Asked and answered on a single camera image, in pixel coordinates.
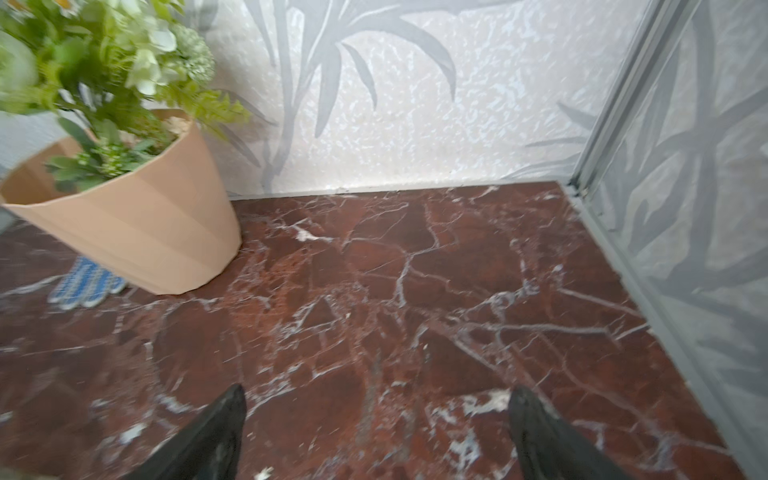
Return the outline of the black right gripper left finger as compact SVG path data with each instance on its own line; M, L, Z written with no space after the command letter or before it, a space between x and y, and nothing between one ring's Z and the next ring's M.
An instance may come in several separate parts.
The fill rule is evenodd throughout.
M247 409L243 386L231 385L127 479L234 479Z

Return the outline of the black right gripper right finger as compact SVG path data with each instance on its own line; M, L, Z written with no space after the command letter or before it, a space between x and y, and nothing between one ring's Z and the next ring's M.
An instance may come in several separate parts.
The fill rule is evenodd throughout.
M525 479L630 477L523 385L511 391L508 422Z

